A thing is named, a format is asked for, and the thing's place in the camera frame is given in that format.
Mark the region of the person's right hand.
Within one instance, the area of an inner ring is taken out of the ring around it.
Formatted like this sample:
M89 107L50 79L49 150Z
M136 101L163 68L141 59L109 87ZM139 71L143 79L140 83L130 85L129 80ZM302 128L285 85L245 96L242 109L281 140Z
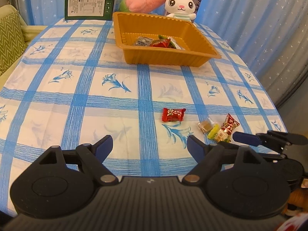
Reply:
M295 216L298 213L307 212L308 208L307 199L308 199L307 188L296 189L291 193L288 204L282 213L287 216Z

